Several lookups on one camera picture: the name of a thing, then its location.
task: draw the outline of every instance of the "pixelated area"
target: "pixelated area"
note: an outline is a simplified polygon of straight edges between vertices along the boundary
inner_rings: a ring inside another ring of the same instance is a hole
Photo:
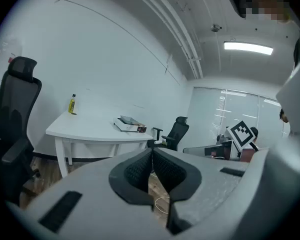
[[[291,20],[288,0],[236,0],[237,13],[245,18],[247,14],[264,15],[266,18],[288,23]]]

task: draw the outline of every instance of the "desk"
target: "desk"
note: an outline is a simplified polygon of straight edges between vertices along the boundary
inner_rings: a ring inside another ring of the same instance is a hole
[[[63,178],[68,175],[64,143],[70,143],[70,151],[73,149],[73,143],[113,144],[110,154],[116,156],[119,154],[121,144],[139,143],[138,148],[144,149],[147,140],[153,139],[146,133],[120,131],[112,120],[106,118],[85,114],[74,115],[68,111],[62,113],[45,133],[55,138],[56,156]],[[68,161],[69,165],[72,165],[71,153]]]

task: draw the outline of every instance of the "glass window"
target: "glass window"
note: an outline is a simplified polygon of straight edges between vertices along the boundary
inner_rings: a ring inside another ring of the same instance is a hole
[[[260,96],[258,147],[269,148],[283,137],[284,123],[279,117],[280,110],[281,106],[276,100]]]
[[[219,134],[225,91],[220,89],[194,88],[188,110],[189,130],[180,148],[215,145]]]
[[[224,134],[226,127],[231,127],[244,121],[250,127],[257,127],[258,123],[258,96],[238,92],[223,91],[225,94],[225,108],[220,111],[223,117],[221,134]]]

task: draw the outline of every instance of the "yellow bottle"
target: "yellow bottle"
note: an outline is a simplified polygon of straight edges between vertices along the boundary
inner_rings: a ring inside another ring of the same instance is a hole
[[[75,97],[76,97],[76,95],[73,94],[72,95],[72,99],[70,100],[69,109],[68,109],[69,113],[73,113],[74,112],[74,107],[75,107],[75,103],[76,103]]]

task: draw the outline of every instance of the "ceiling light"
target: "ceiling light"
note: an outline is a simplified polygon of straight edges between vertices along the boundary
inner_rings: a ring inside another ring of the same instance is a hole
[[[229,112],[229,113],[231,113],[231,111],[229,111],[229,110],[224,110],[224,109],[219,109],[219,108],[217,108],[216,110],[219,110],[219,111],[224,111],[224,112]]]
[[[234,90],[234,89],[229,89],[229,91],[233,91],[233,92],[239,92],[239,93],[245,93],[247,94],[246,91],[243,91],[243,90]]]
[[[256,53],[261,53],[266,55],[271,55],[274,50],[273,48],[264,45],[248,43],[248,42],[237,42],[237,41],[225,41],[224,49],[249,51],[249,52],[256,52]]]
[[[280,108],[281,108],[281,105],[280,105],[280,103],[278,103],[278,102],[275,102],[275,101],[273,101],[273,100],[265,99],[265,100],[264,100],[264,102],[266,102],[266,103],[270,103],[270,104],[272,104],[272,105],[275,105],[275,106],[278,106],[278,107],[280,107]]]
[[[255,119],[257,119],[257,117],[252,116],[252,115],[247,115],[247,114],[242,114],[242,115],[245,116],[245,117],[248,117],[248,118],[255,118]]]
[[[228,95],[236,95],[236,96],[242,96],[242,97],[246,97],[247,95],[244,93],[239,93],[239,92],[231,92],[231,91],[221,91],[222,94],[228,94]]]

